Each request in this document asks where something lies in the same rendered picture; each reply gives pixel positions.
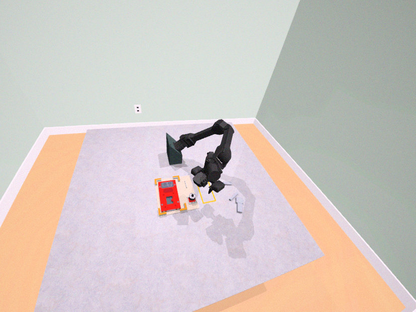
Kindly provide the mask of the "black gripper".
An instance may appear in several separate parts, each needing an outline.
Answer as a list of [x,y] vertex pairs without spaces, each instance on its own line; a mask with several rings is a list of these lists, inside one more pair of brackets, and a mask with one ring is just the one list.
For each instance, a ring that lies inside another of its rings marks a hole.
[[[192,168],[191,174],[195,176],[200,172],[201,169],[203,170],[203,172],[205,174],[207,173],[207,170],[205,169],[205,167],[201,168],[200,166],[196,166],[196,167]],[[215,191],[216,193],[218,193],[222,189],[224,189],[224,187],[225,187],[225,184],[223,182],[221,182],[220,180],[218,180],[218,181],[210,181],[209,180],[209,182],[211,183],[211,186],[209,186],[208,194],[210,194],[212,191]]]

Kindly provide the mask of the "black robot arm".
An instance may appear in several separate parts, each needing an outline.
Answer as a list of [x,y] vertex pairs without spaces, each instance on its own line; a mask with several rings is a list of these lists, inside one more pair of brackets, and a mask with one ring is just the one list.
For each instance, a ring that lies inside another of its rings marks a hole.
[[176,141],[174,147],[176,150],[181,152],[185,147],[189,148],[194,146],[196,141],[209,137],[211,135],[222,135],[222,140],[220,146],[218,146],[215,152],[208,152],[205,160],[204,167],[207,170],[205,174],[201,169],[200,172],[193,177],[194,183],[198,187],[205,187],[209,180],[217,181],[219,180],[222,172],[231,159],[231,150],[230,145],[232,141],[232,136],[234,134],[234,129],[223,119],[217,120],[212,127],[209,127],[205,130],[202,130],[198,133],[188,133],[180,136],[180,139]]

